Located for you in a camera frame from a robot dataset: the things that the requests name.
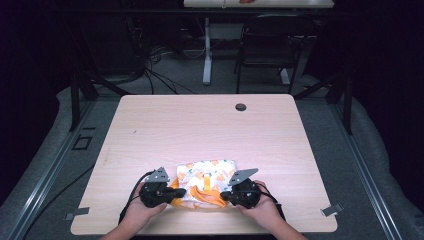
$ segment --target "gray carpet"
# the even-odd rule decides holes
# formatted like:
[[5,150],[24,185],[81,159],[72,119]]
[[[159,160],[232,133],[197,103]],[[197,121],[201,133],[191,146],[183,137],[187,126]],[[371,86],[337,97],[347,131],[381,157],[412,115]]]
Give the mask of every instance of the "gray carpet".
[[[191,56],[199,52],[190,52]],[[212,83],[202,84],[203,58],[189,58],[184,55],[165,53],[153,70],[169,77],[189,88],[197,94],[218,94],[235,92],[235,75],[233,72],[235,47],[232,42],[220,42],[213,51]],[[305,64],[307,54],[302,59]],[[310,85],[317,80],[305,76],[298,79],[293,90],[297,93],[302,86]],[[243,71],[242,93],[285,93],[275,72]],[[149,80],[146,76],[134,82],[119,85],[134,94],[151,94]],[[154,94],[173,94],[161,81],[153,79]],[[81,99],[88,109],[79,131],[74,136],[91,137],[86,150],[72,150],[74,141],[69,144],[69,151],[63,156],[63,165],[55,178],[40,209],[53,199],[58,192],[71,183],[77,176],[87,170],[97,159],[108,127],[118,105],[119,97],[110,90],[96,85],[100,97],[97,102],[89,103]],[[180,94],[192,92],[175,85]],[[376,214],[375,207],[370,201],[367,188],[359,178],[355,158],[340,128],[339,118],[334,114],[338,106],[329,106],[323,96],[326,90],[320,90],[308,99],[296,102],[302,122],[305,126],[314,156],[316,158],[330,202],[340,203],[345,209],[336,216],[338,229],[329,234],[307,234],[309,239],[388,239],[384,228]],[[69,139],[70,127],[70,91],[64,90],[58,95],[61,102],[59,115],[55,125],[47,136],[43,146],[22,177],[18,186],[11,193],[0,209],[0,239],[7,239],[20,219],[34,188],[46,169],[57,157],[61,146]],[[367,117],[361,105],[354,101],[352,113],[353,138],[361,150],[366,164],[370,169],[387,209],[393,217],[400,236],[403,239],[424,239],[424,221],[422,213],[416,209],[402,194],[396,181],[388,172],[388,158],[378,132]],[[63,220],[66,213],[78,208],[91,171],[63,192],[31,227],[26,239],[98,239],[99,236],[74,236],[70,233],[71,221]],[[155,239],[273,239],[271,236],[183,236],[156,237]]]

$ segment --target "chair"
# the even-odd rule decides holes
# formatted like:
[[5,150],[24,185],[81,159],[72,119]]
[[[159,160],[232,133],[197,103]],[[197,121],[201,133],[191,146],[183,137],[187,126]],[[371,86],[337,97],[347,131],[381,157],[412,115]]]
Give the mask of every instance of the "chair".
[[242,29],[234,73],[240,91],[241,67],[293,68],[288,93],[291,93],[300,54],[314,30],[311,19],[299,15],[261,14],[248,19]]

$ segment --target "desk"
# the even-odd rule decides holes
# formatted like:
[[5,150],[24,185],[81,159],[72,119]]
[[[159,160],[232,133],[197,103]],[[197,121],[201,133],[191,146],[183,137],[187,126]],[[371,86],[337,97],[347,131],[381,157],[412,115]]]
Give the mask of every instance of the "desk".
[[[236,110],[238,103],[247,109]],[[297,230],[336,230],[335,217],[320,211],[330,202],[292,96],[146,95],[121,99],[79,206],[89,207],[89,213],[75,217],[72,233],[113,229],[134,184],[146,172],[163,166],[172,181],[178,164],[213,159],[234,160],[237,169],[258,168],[252,180],[267,183]],[[230,203],[219,210],[168,206],[140,232],[258,233],[266,231]]]
[[[333,0],[256,0],[252,3],[240,3],[239,0],[184,0],[188,8],[332,8]],[[211,83],[212,56],[210,52],[210,25],[205,21],[205,67],[203,84]]]

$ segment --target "human arm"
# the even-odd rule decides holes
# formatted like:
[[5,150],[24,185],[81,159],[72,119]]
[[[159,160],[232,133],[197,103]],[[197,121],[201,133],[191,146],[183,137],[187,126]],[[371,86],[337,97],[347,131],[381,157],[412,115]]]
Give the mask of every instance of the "human arm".
[[[262,192],[267,192],[264,187],[265,183],[260,181],[255,182]],[[258,204],[252,209],[247,209],[241,205],[237,205],[236,208],[243,215],[253,218],[258,225],[268,230],[278,240],[306,239],[301,233],[284,221],[275,203],[268,196],[261,195]]]
[[133,200],[130,202],[125,217],[109,233],[103,236],[102,240],[122,240],[130,239],[135,236],[155,215],[166,208],[166,203],[162,203],[154,208],[148,208],[138,197],[141,187],[140,183],[134,192]]

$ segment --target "table top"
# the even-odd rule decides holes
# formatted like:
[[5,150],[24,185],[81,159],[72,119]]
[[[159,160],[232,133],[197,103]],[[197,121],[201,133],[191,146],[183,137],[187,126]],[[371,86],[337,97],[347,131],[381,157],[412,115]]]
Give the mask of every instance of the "table top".
[[[245,104],[245,111],[235,106]],[[296,104],[285,94],[125,96],[116,110],[71,231],[113,229],[137,180],[165,167],[173,181],[178,164],[230,159],[237,169],[258,168],[300,232],[332,232],[334,216]],[[168,205],[139,234],[257,234],[266,230],[226,208],[191,210]]]
[[194,8],[332,8],[333,0],[255,0],[240,3],[239,0],[184,0],[185,7]]

